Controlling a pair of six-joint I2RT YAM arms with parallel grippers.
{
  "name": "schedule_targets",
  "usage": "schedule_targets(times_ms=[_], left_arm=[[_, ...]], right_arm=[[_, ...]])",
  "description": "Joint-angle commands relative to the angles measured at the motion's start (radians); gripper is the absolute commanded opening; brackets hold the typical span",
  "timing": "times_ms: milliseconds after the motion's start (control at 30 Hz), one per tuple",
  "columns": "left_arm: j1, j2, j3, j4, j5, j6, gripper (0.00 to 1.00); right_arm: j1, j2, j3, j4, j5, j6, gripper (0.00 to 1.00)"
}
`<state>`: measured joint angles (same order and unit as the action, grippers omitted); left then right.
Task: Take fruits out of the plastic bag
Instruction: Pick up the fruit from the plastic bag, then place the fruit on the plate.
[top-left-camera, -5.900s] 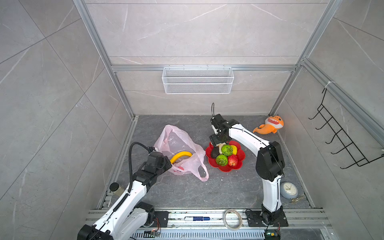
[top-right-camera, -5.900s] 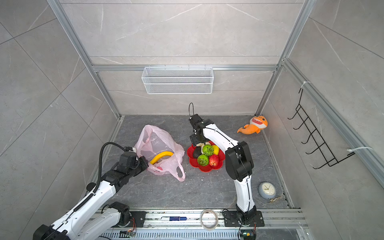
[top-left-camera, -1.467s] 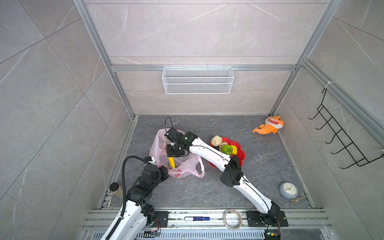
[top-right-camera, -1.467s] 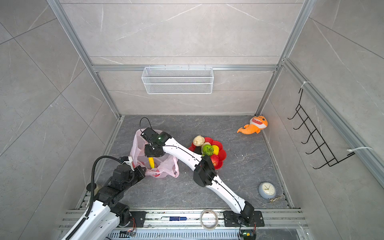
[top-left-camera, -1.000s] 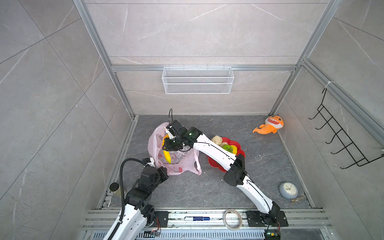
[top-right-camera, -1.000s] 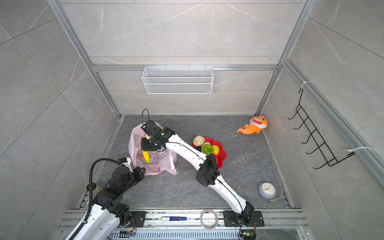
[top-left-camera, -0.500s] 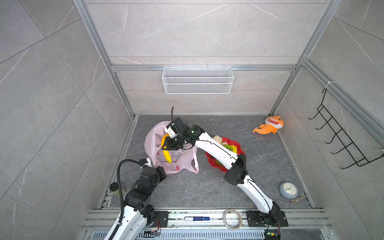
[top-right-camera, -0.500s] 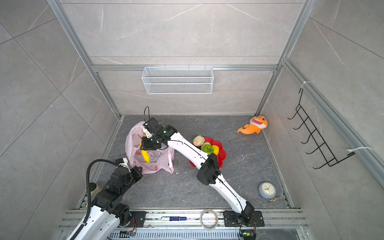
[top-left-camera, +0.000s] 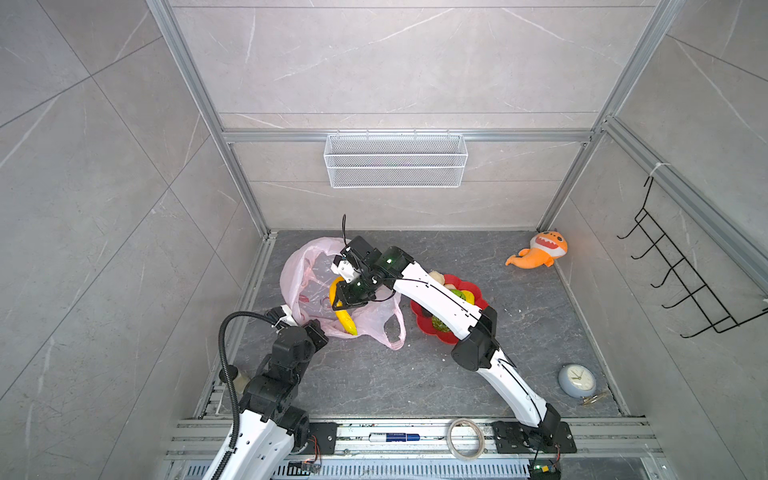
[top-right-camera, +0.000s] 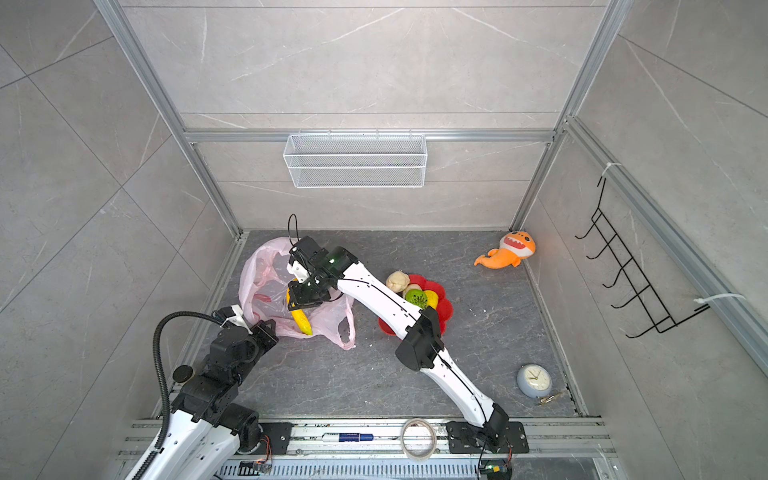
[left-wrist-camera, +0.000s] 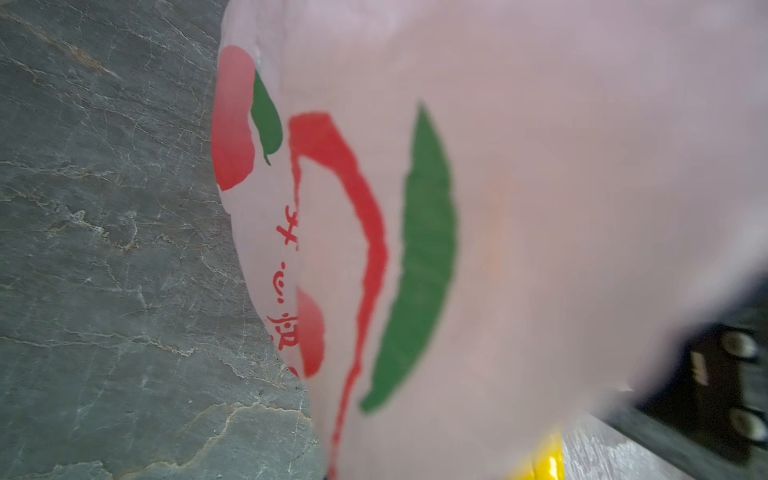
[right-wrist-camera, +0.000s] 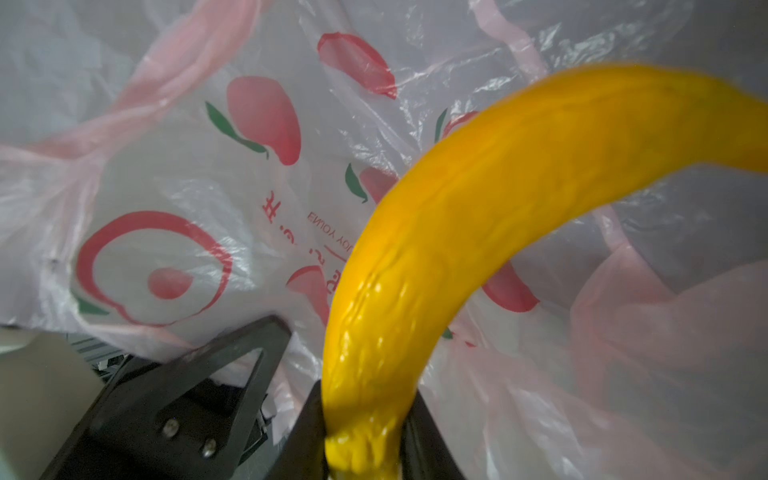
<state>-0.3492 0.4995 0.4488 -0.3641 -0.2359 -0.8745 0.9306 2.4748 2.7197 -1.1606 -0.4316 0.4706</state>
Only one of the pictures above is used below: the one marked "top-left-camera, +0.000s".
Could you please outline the yellow banana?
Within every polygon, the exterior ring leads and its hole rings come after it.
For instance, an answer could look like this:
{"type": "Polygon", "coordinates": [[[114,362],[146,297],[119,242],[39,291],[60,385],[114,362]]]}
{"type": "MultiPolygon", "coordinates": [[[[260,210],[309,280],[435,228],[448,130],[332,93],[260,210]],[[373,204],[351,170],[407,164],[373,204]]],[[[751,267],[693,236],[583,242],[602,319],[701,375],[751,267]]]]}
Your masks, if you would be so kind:
{"type": "Polygon", "coordinates": [[[352,319],[348,311],[342,308],[342,302],[337,298],[338,286],[340,283],[343,283],[343,282],[344,282],[344,279],[341,276],[339,276],[330,284],[329,300],[331,304],[331,309],[335,313],[344,331],[349,335],[357,336],[358,330],[354,320],[352,319]]]}

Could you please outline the pink plastic bag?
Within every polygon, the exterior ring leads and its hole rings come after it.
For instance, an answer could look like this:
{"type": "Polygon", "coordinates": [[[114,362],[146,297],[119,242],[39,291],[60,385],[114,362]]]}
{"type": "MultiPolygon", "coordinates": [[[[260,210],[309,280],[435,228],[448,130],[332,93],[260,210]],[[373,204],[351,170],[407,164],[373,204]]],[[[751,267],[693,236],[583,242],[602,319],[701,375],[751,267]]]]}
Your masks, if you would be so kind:
{"type": "Polygon", "coordinates": [[[332,272],[334,257],[344,246],[340,237],[320,237],[307,242],[285,262],[280,275],[284,303],[300,324],[317,319],[328,337],[352,340],[369,336],[391,350],[401,349],[406,340],[401,295],[382,286],[376,300],[350,310],[354,335],[346,332],[331,308],[331,284],[338,278],[332,272]]]}

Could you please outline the beige round fruit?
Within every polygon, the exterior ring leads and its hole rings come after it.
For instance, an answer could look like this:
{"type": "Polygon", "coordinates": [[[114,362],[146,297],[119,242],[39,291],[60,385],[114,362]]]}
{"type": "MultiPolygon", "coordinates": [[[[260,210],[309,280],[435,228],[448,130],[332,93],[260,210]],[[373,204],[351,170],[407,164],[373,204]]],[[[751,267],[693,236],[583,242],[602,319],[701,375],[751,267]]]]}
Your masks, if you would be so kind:
{"type": "Polygon", "coordinates": [[[446,284],[445,276],[443,274],[437,272],[437,271],[431,271],[429,273],[429,276],[432,279],[434,279],[436,282],[438,282],[440,285],[445,285],[446,284]]]}

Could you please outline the green bumpy fruit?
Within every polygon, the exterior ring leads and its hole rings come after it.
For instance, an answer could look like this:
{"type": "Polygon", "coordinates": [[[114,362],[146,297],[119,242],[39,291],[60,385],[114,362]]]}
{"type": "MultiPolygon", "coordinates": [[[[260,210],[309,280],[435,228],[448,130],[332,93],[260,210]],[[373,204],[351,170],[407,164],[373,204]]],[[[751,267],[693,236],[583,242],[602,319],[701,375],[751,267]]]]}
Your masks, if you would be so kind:
{"type": "Polygon", "coordinates": [[[436,316],[431,317],[431,324],[436,331],[439,332],[451,332],[451,329],[439,320],[436,316]]]}

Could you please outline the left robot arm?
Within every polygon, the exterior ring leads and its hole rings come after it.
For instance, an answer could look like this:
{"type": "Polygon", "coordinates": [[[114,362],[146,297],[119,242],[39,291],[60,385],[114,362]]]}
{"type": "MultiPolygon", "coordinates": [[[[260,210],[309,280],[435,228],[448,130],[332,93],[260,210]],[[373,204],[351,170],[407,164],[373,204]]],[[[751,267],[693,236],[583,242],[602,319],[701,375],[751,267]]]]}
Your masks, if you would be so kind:
{"type": "Polygon", "coordinates": [[[225,334],[234,314],[219,331],[221,373],[233,414],[232,427],[207,470],[207,479],[269,479],[279,464],[309,440],[309,417],[292,405],[314,354],[328,343],[320,322],[281,328],[272,351],[238,393],[229,364],[225,334]]]}

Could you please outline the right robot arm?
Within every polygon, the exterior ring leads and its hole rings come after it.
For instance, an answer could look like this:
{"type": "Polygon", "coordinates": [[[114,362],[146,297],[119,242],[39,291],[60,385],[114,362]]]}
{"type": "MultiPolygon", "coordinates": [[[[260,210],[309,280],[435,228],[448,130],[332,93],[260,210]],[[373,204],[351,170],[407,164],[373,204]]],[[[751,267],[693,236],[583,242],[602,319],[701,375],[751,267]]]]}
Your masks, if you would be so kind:
{"type": "Polygon", "coordinates": [[[386,287],[410,298],[436,316],[458,343],[451,356],[462,368],[481,375],[513,411],[531,448],[554,444],[561,416],[517,372],[496,339],[497,312],[470,304],[431,277],[404,250],[381,252],[357,236],[345,244],[331,270],[343,279],[331,295],[334,310],[363,307],[386,287]]]}

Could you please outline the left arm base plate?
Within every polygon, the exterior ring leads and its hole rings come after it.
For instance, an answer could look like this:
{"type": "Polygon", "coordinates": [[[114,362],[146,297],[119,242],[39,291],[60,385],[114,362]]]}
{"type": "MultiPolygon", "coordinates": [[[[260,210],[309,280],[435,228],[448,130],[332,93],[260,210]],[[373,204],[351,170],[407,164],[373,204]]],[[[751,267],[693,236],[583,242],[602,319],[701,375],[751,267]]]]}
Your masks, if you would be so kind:
{"type": "Polygon", "coordinates": [[[336,449],[339,424],[335,422],[310,422],[305,443],[299,450],[302,455],[314,456],[315,449],[322,456],[333,455],[336,449]]]}

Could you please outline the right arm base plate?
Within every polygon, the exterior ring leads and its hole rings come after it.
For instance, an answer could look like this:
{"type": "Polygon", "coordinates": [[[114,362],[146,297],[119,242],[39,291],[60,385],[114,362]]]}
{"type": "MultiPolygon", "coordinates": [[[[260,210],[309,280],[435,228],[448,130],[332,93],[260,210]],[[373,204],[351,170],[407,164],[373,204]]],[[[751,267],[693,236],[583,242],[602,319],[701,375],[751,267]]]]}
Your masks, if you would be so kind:
{"type": "Polygon", "coordinates": [[[500,454],[577,452],[570,425],[566,422],[560,422],[553,433],[543,433],[538,428],[512,421],[495,421],[491,428],[496,451],[500,454]]]}

